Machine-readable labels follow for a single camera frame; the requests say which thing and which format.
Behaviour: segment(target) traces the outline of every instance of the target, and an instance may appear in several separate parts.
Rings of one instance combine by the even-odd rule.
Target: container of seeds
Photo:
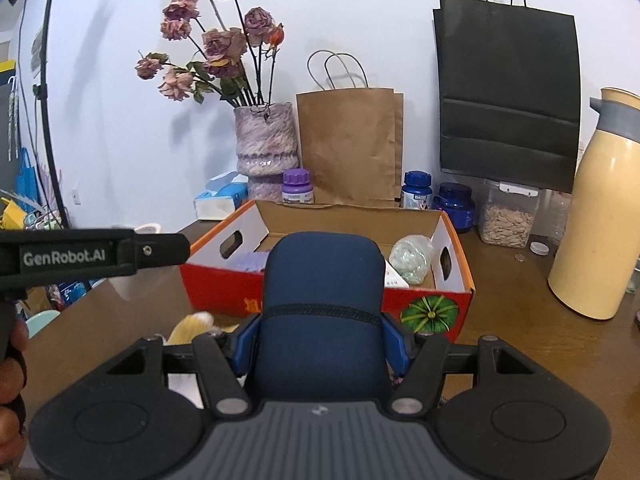
[[[485,180],[485,184],[489,193],[480,213],[480,238],[486,244],[526,247],[540,205],[540,190],[492,180]]]

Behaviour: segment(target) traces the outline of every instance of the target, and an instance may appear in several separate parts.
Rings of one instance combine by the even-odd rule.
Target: green pumpkin picture
[[[456,302],[443,295],[424,296],[400,313],[400,321],[414,332],[448,332],[456,323],[458,311]]]

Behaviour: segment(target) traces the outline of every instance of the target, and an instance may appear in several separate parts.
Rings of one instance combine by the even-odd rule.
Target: beige thermos
[[[640,97],[603,88],[600,119],[575,176],[549,286],[565,305],[612,318],[640,254]]]

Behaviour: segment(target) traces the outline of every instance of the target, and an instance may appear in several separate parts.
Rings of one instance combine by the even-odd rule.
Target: purple bottle
[[[282,175],[282,201],[285,204],[312,204],[314,187],[309,170],[286,170]]]

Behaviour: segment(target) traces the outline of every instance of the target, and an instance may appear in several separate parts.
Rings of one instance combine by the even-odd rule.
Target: blue bag
[[[31,165],[29,152],[26,148],[20,151],[20,173],[18,173],[18,176],[15,178],[15,192],[20,196],[30,198],[34,202],[39,202],[36,168]],[[18,202],[18,205],[26,213],[35,211],[33,206],[24,202]]]

